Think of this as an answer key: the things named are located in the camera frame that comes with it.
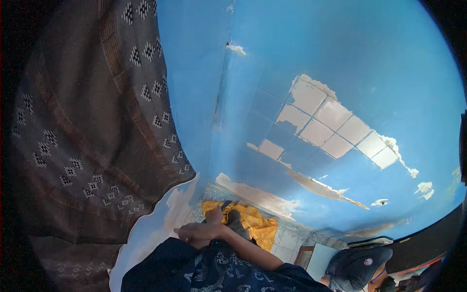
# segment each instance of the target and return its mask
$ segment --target blue painted wall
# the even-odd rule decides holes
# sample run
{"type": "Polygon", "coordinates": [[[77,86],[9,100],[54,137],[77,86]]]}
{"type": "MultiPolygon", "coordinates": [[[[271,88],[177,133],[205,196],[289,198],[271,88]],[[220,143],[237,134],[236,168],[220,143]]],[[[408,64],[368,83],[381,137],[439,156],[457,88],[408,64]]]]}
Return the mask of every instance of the blue painted wall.
{"type": "Polygon", "coordinates": [[[192,202],[210,181],[211,136],[232,17],[227,7],[231,3],[233,0],[157,2],[170,106],[181,145],[200,174],[192,202]]]}
{"type": "MultiPolygon", "coordinates": [[[[159,0],[158,23],[174,121],[198,173],[195,185],[178,187],[188,195],[192,185],[189,204],[224,173],[235,183],[300,200],[296,223],[349,242],[361,238],[346,232],[365,228],[394,239],[412,234],[463,201],[466,189],[455,172],[466,108],[462,83],[442,35],[416,1],[159,0]],[[226,42],[246,56],[226,50],[226,42]],[[357,149],[330,158],[297,138],[290,124],[275,124],[301,74],[329,86],[372,129],[396,138],[417,177],[399,162],[381,170],[357,149]],[[287,167],[247,147],[264,139],[284,148],[281,160],[293,170],[328,175],[323,183],[348,188],[345,196],[370,210],[304,189],[287,167]],[[420,182],[432,182],[428,200],[414,194],[420,182]],[[382,198],[388,204],[371,206],[382,198]],[[394,226],[378,231],[384,224],[394,226]]],[[[112,271],[113,291],[139,261],[134,257],[154,247],[150,234],[168,236],[163,220],[172,192],[135,225],[112,271]]]]}
{"type": "Polygon", "coordinates": [[[246,56],[226,56],[212,180],[222,172],[233,182],[298,199],[304,205],[292,214],[297,223],[337,236],[394,224],[380,235],[400,238],[461,203],[465,188],[453,171],[464,92],[445,40],[418,2],[237,0],[230,29],[231,43],[246,56]],[[381,170],[355,149],[331,159],[297,140],[290,127],[275,125],[301,74],[328,85],[372,129],[396,138],[417,177],[399,162],[381,170]],[[265,138],[285,149],[283,161],[294,170],[316,179],[328,175],[323,183],[349,188],[344,195],[370,210],[313,194],[286,174],[288,168],[246,146],[259,147],[265,138]],[[428,200],[414,194],[421,182],[432,182],[428,200]],[[383,198],[387,205],[371,206],[383,198]]]}

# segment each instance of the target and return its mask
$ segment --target tiled floor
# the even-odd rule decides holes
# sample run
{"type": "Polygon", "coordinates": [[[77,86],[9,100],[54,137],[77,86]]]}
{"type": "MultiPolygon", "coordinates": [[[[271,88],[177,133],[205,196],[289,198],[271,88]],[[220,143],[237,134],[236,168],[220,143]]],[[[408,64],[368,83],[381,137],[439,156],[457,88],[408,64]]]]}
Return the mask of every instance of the tiled floor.
{"type": "MultiPolygon", "coordinates": [[[[188,222],[201,222],[203,220],[201,202],[205,200],[239,201],[240,199],[215,185],[209,185],[194,206],[193,212],[188,218],[188,222]]],[[[286,222],[267,213],[262,212],[262,215],[266,218],[272,217],[279,223],[271,253],[285,263],[293,264],[302,246],[314,246],[316,243],[320,243],[335,249],[347,248],[347,245],[337,238],[324,236],[323,234],[286,222]]]]}

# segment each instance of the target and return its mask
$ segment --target yellow plastic bag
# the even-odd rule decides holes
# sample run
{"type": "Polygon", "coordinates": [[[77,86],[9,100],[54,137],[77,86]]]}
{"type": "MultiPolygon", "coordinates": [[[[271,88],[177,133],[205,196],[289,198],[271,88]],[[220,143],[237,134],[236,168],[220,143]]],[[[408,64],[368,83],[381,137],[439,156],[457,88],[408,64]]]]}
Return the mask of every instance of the yellow plastic bag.
{"type": "MultiPolygon", "coordinates": [[[[205,216],[207,211],[214,209],[216,206],[222,206],[222,204],[223,202],[204,201],[201,203],[203,216],[205,216]]],[[[243,228],[250,232],[250,237],[254,237],[256,243],[261,248],[271,251],[278,226],[276,220],[272,218],[263,218],[255,207],[232,202],[222,211],[222,214],[224,215],[222,224],[227,224],[227,214],[231,210],[237,210],[240,213],[243,228]]]]}

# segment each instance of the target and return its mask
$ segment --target logo patch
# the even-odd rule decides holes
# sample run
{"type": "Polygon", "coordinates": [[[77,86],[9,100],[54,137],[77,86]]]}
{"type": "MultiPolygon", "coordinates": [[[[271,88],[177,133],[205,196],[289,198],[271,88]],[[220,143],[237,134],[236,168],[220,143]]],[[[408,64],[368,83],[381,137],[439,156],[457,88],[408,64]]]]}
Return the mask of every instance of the logo patch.
{"type": "Polygon", "coordinates": [[[371,264],[373,263],[373,259],[367,258],[363,263],[365,264],[365,266],[371,266],[371,264]]]}

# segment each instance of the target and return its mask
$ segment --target brown patterned fabric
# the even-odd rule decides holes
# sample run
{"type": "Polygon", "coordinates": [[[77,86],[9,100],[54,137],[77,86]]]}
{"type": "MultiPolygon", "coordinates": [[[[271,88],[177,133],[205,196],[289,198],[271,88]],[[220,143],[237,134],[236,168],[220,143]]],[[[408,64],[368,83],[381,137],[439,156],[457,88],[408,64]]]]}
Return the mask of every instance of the brown patterned fabric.
{"type": "Polygon", "coordinates": [[[155,1],[65,1],[15,98],[15,202],[62,291],[106,291],[136,220],[195,176],[171,117],[155,1]]]}

